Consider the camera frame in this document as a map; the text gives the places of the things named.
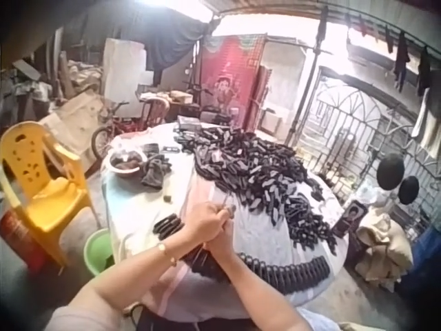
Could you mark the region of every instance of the black round object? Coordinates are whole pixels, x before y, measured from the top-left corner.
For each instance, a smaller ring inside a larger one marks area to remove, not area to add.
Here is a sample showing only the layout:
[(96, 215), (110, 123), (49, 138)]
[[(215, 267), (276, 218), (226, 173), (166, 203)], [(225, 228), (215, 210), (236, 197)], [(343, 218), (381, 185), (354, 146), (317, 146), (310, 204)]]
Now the black round object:
[(388, 154), (380, 161), (377, 169), (378, 185), (386, 191), (400, 185), (404, 177), (404, 160), (396, 153)]
[(413, 203), (420, 191), (420, 182), (415, 176), (404, 178), (398, 190), (398, 198), (403, 205)]

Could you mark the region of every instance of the concrete floor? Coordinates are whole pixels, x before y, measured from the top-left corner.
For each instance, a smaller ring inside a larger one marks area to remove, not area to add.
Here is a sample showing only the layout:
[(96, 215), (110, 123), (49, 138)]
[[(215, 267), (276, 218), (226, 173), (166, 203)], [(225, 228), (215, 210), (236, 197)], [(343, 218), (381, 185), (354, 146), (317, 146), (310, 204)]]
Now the concrete floor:
[[(90, 177), (88, 183), (101, 225), (105, 226), (105, 204), (99, 174)], [(1, 302), (6, 302), (8, 309), (25, 323), (26, 329), (41, 330), (52, 311), (67, 304), (90, 279), (82, 254), (85, 240), (95, 230), (96, 224), (88, 210), (84, 210), (68, 226), (61, 245), (74, 262), (74, 267), (65, 269), (61, 276), (52, 265), (36, 276), (29, 276), (23, 263), (1, 241)], [(368, 286), (345, 269), (325, 292), (305, 307), (337, 322), (351, 321), (388, 331), (406, 330), (411, 316), (396, 295)], [(124, 325), (124, 330), (133, 330), (127, 321)]]

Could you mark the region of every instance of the hand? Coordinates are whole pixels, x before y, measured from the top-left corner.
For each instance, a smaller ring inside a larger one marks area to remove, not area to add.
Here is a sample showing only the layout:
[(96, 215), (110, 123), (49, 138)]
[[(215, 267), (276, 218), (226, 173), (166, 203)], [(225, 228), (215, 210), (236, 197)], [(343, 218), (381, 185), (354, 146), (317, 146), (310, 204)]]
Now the hand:
[(234, 257), (233, 249), (233, 221), (229, 219), (223, 225), (223, 229), (216, 238), (208, 241), (205, 248), (209, 250), (216, 260)]
[(224, 205), (205, 202), (195, 205), (185, 217), (185, 229), (197, 244), (212, 240), (232, 217)]

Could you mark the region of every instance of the forearm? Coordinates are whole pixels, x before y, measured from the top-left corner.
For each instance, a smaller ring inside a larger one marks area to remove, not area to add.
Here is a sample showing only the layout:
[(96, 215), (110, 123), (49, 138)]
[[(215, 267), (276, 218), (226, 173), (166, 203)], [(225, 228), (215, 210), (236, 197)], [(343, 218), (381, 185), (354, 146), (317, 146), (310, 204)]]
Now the forearm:
[(218, 258), (240, 300), (262, 331), (310, 331), (286, 298), (255, 275), (236, 255)]
[(121, 312), (138, 301), (176, 260), (195, 248), (198, 243), (183, 228), (163, 241), (167, 254), (157, 247), (126, 259), (86, 284), (70, 303), (89, 310)]

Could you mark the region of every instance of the bicycle wheel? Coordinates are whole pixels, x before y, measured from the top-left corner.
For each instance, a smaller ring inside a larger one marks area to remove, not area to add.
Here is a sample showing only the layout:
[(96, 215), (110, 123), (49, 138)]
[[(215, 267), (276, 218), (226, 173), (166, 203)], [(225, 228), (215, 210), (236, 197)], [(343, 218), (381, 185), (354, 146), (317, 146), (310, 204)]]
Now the bicycle wheel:
[(109, 150), (110, 142), (112, 141), (112, 133), (110, 130), (110, 128), (103, 126), (92, 134), (90, 147), (92, 147), (92, 151), (99, 161), (104, 159)]

